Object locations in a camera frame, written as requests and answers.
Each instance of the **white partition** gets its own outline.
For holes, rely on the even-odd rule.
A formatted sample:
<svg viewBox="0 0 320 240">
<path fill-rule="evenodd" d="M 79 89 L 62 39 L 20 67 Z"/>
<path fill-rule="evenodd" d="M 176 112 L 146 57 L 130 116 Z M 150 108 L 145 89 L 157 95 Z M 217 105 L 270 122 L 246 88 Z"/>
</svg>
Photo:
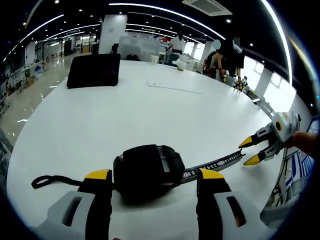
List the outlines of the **white partition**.
<svg viewBox="0 0 320 240">
<path fill-rule="evenodd" d="M 121 36 L 118 53 L 125 60 L 128 55 L 137 55 L 140 61 L 151 62 L 151 55 L 159 56 L 160 41 L 142 37 Z"/>
</svg>

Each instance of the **window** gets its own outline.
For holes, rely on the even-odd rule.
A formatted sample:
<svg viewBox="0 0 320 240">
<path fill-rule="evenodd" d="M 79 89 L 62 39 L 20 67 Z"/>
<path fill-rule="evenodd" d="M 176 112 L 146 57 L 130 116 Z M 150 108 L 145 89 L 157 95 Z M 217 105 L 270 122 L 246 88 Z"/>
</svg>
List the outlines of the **window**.
<svg viewBox="0 0 320 240">
<path fill-rule="evenodd" d="M 202 58 L 202 54 L 204 53 L 204 50 L 205 50 L 205 45 L 198 43 L 196 45 L 193 58 L 200 61 Z"/>
<path fill-rule="evenodd" d="M 187 41 L 183 53 L 189 54 L 191 56 L 192 50 L 194 49 L 194 45 L 195 45 L 194 42 Z"/>
<path fill-rule="evenodd" d="M 289 112 L 295 96 L 296 90 L 275 72 L 263 95 L 275 112 Z"/>
<path fill-rule="evenodd" d="M 262 63 L 248 56 L 244 57 L 244 66 L 243 69 L 241 69 L 241 77 L 247 77 L 246 82 L 252 90 L 256 90 L 264 68 L 265 66 Z"/>
</svg>

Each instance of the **curved led light strip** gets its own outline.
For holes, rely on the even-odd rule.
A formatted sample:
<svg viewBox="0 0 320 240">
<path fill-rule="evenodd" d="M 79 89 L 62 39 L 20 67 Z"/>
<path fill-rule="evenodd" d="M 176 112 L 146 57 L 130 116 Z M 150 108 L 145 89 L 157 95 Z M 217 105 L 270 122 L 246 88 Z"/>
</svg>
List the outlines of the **curved led light strip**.
<svg viewBox="0 0 320 240">
<path fill-rule="evenodd" d="M 21 40 L 19 43 L 22 43 L 23 40 L 25 40 L 27 37 L 29 37 L 31 34 L 33 34 L 33 33 L 34 33 L 35 31 L 37 31 L 38 29 L 42 28 L 44 25 L 47 25 L 48 23 L 51 23 L 52 21 L 54 21 L 54 20 L 56 20 L 56 19 L 58 19 L 58 18 L 61 18 L 61 17 L 63 17 L 63 16 L 64 16 L 64 14 L 61 14 L 61 15 L 59 15 L 59 16 L 56 16 L 55 18 L 52 18 L 52 19 L 49 20 L 49 21 L 46 21 L 44 24 L 38 26 L 36 29 L 34 29 L 34 30 L 32 30 L 31 32 L 29 32 L 24 38 L 22 38 L 22 40 Z M 15 47 L 12 48 L 12 50 L 8 53 L 8 56 L 12 53 L 13 50 L 15 50 L 15 48 L 16 48 L 17 46 L 18 46 L 18 45 L 15 45 Z"/>
<path fill-rule="evenodd" d="M 289 84 L 292 85 L 292 65 L 291 65 L 291 58 L 290 58 L 290 53 L 289 53 L 289 46 L 286 40 L 286 36 L 284 33 L 284 30 L 281 27 L 281 24 L 274 12 L 274 10 L 272 9 L 272 7 L 270 6 L 270 4 L 266 1 L 266 0 L 261 0 L 261 2 L 264 4 L 265 8 L 268 10 L 269 14 L 271 15 L 276 28 L 278 29 L 278 32 L 280 34 L 283 46 L 284 46 L 284 51 L 285 51 L 285 55 L 286 55 L 286 61 L 288 62 L 288 71 L 289 71 Z"/>
<path fill-rule="evenodd" d="M 126 25 L 139 26 L 139 27 L 145 27 L 145 28 L 151 28 L 151 29 L 158 29 L 158 30 L 162 30 L 162 31 L 167 31 L 167 32 L 172 33 L 172 34 L 177 34 L 174 31 L 166 30 L 166 29 L 163 29 L 163 28 L 155 27 L 155 26 L 147 26 L 147 25 L 132 24 L 132 23 L 127 23 Z M 183 36 L 185 38 L 187 38 L 187 39 L 190 39 L 190 40 L 192 40 L 194 42 L 197 42 L 198 44 L 203 44 L 202 42 L 199 42 L 199 41 L 197 41 L 197 40 L 195 40 L 195 39 L 193 39 L 191 37 L 188 37 L 188 36 L 185 36 L 185 35 L 183 35 Z"/>
<path fill-rule="evenodd" d="M 147 14 L 147 13 L 142 13 L 142 12 L 135 12 L 135 11 L 128 11 L 128 14 L 141 14 L 141 15 L 152 16 L 152 14 Z M 172 22 L 175 22 L 175 23 L 177 23 L 177 24 L 181 24 L 181 25 L 182 25 L 181 22 L 176 21 L 176 20 L 173 20 L 173 19 L 170 19 L 170 18 L 167 18 L 167 17 L 158 16 L 158 15 L 154 15 L 154 16 L 157 17 L 157 18 L 166 19 L 166 20 L 169 20 L 169 21 L 172 21 Z M 212 40 L 215 40 L 214 38 L 208 36 L 207 34 L 205 34 L 205 33 L 202 32 L 202 31 L 199 31 L 198 29 L 193 28 L 192 26 L 189 26 L 189 25 L 185 25 L 185 26 L 188 27 L 188 28 L 190 28 L 190 29 L 192 29 L 192 30 L 194 30 L 194 31 L 196 31 L 196 32 L 198 32 L 198 33 L 201 33 L 201 34 L 204 35 L 205 37 L 208 37 L 208 38 L 210 38 L 210 39 L 212 39 Z"/>
<path fill-rule="evenodd" d="M 169 37 L 169 38 L 174 38 L 173 36 L 169 36 L 169 35 L 165 35 L 162 33 L 158 33 L 158 32 L 152 32 L 152 31 L 144 31 L 144 30 L 137 30 L 137 29 L 125 29 L 126 31 L 136 31 L 136 32 L 144 32 L 144 33 L 149 33 L 149 34 L 157 34 L 157 35 L 162 35 L 165 37 Z"/>
<path fill-rule="evenodd" d="M 69 29 L 69 30 L 66 30 L 66 31 L 62 31 L 62 32 L 59 32 L 59 33 L 57 33 L 57 34 L 55 34 L 55 35 L 52 35 L 52 36 L 50 36 L 50 37 L 47 37 L 46 40 L 51 39 L 51 38 L 53 38 L 53 37 L 55 37 L 55 36 L 58 36 L 58 35 L 60 35 L 60 34 L 64 34 L 64 33 L 73 31 L 73 30 L 78 30 L 78 29 L 83 29 L 83 28 L 88 28 L 88 27 L 94 27 L 94 26 L 100 26 L 100 24 L 93 24 L 93 25 L 88 25 L 88 26 L 80 26 L 80 27 L 76 27 L 76 28 Z"/>
<path fill-rule="evenodd" d="M 157 9 L 157 10 L 161 10 L 161 11 L 165 11 L 165 12 L 168 12 L 168 13 L 171 13 L 171 14 L 175 14 L 175 15 L 178 15 L 182 18 L 185 18 L 185 19 L 188 19 L 206 29 L 208 29 L 209 31 L 213 32 L 214 34 L 218 35 L 220 38 L 222 38 L 223 40 L 226 40 L 225 37 L 223 37 L 221 34 L 219 34 L 218 32 L 216 32 L 215 30 L 211 29 L 210 27 L 204 25 L 203 23 L 189 17 L 189 16 L 186 16 L 186 15 L 183 15 L 181 13 L 178 13 L 178 12 L 175 12 L 175 11 L 171 11 L 169 9 L 165 9 L 165 8 L 162 8 L 162 7 L 158 7 L 158 6 L 151 6 L 151 5 L 145 5 L 145 4 L 137 4 L 137 3 L 109 3 L 109 6 L 137 6 L 137 7 L 145 7 L 145 8 L 151 8 L 151 9 Z"/>
<path fill-rule="evenodd" d="M 25 36 L 25 37 L 20 41 L 20 43 L 21 43 L 23 40 L 25 40 L 27 37 L 29 37 L 31 34 L 33 34 L 35 31 L 37 31 L 38 29 L 42 28 L 44 25 L 47 25 L 48 23 L 50 23 L 50 22 L 52 22 L 52 21 L 54 21 L 54 20 L 56 20 L 56 19 L 58 19 L 58 18 L 61 18 L 61 17 L 63 17 L 63 16 L 64 16 L 64 14 L 61 14 L 60 16 L 56 16 L 55 18 L 52 18 L 51 20 L 49 20 L 49 21 L 45 22 L 44 24 L 38 26 L 36 29 L 34 29 L 33 31 L 31 31 L 27 36 Z"/>
<path fill-rule="evenodd" d="M 162 31 L 167 31 L 167 32 L 172 33 L 172 34 L 177 34 L 177 33 L 174 32 L 174 31 L 166 30 L 166 29 L 163 29 L 163 28 L 155 27 L 155 26 L 148 26 L 148 25 L 141 25 L 141 24 L 133 24 L 133 23 L 127 23 L 126 25 L 139 26 L 139 27 L 145 27 L 145 28 L 151 28 L 151 29 L 158 29 L 158 30 L 162 30 Z"/>
<path fill-rule="evenodd" d="M 72 34 L 70 34 L 70 35 L 64 36 L 64 38 L 70 37 L 70 36 L 72 36 L 72 35 L 83 34 L 83 33 L 85 33 L 85 31 L 72 33 Z"/>
</svg>

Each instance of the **pillar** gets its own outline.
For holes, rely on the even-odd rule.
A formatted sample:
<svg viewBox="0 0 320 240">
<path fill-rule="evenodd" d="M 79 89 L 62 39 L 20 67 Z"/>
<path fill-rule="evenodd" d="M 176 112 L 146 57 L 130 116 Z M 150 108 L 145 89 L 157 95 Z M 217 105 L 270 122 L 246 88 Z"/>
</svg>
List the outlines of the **pillar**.
<svg viewBox="0 0 320 240">
<path fill-rule="evenodd" d="M 99 54 L 109 54 L 112 46 L 125 36 L 127 15 L 105 15 L 101 26 Z"/>
<path fill-rule="evenodd" d="M 36 55 L 36 44 L 34 41 L 30 42 L 25 47 L 25 54 L 24 54 L 24 65 L 30 65 L 34 62 Z"/>
<path fill-rule="evenodd" d="M 204 63 L 205 59 L 208 57 L 208 55 L 214 50 L 213 42 L 212 41 L 206 41 L 204 45 L 203 54 L 200 60 L 200 63 Z"/>
<path fill-rule="evenodd" d="M 261 99 L 271 81 L 273 72 L 264 67 L 258 85 L 255 88 L 255 94 Z"/>
</svg>

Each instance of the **air conditioner vent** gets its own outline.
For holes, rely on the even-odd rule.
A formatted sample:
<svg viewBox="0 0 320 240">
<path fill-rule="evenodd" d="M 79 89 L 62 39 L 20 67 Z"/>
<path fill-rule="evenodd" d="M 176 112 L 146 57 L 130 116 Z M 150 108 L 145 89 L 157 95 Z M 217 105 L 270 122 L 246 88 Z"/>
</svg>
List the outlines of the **air conditioner vent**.
<svg viewBox="0 0 320 240">
<path fill-rule="evenodd" d="M 232 15 L 232 12 L 214 0 L 183 0 L 182 3 L 189 5 L 211 17 Z"/>
</svg>

